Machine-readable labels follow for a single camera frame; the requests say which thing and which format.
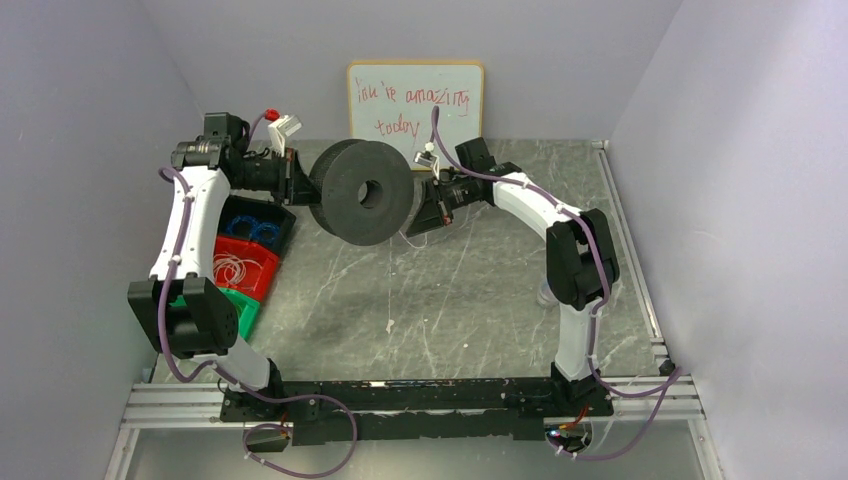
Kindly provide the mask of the black cable spool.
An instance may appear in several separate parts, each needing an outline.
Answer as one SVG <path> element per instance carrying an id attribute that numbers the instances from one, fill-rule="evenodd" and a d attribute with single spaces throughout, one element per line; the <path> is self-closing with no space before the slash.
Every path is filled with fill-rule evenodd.
<path id="1" fill-rule="evenodd" d="M 319 202 L 310 207 L 313 218 L 349 244 L 383 243 L 398 233 L 411 213 L 413 172 L 387 143 L 339 141 L 318 156 L 309 178 L 319 191 Z"/>

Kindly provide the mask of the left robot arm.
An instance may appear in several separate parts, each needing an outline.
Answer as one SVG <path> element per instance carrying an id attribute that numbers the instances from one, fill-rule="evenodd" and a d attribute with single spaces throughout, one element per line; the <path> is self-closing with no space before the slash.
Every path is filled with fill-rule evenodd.
<path id="1" fill-rule="evenodd" d="M 214 275 L 219 221 L 232 190 L 267 192 L 282 204 L 319 200 L 296 150 L 286 144 L 300 120 L 273 109 L 262 117 L 269 152 L 250 148 L 256 122 L 208 113 L 202 133 L 179 143 L 169 165 L 158 171 L 173 187 L 169 222 L 147 278 L 131 283 L 127 298 L 151 345 L 183 383 L 210 369 L 231 388 L 247 392 L 268 388 L 278 376 L 273 362 L 239 334 L 236 308 Z"/>

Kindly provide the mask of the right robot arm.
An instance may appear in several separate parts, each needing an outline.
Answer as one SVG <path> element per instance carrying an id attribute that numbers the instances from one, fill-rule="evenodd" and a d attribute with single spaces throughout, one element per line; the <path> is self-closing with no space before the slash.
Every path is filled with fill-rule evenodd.
<path id="1" fill-rule="evenodd" d="M 456 148 L 443 167 L 433 143 L 414 157 L 430 169 L 418 211 L 405 234 L 417 236 L 450 225 L 455 210 L 486 202 L 528 226 L 545 242 L 546 279 L 539 298 L 560 311 L 554 367 L 568 381 L 593 375 L 596 317 L 620 276 L 609 223 L 598 210 L 568 205 L 535 184 L 511 162 L 499 164 L 481 138 Z"/>

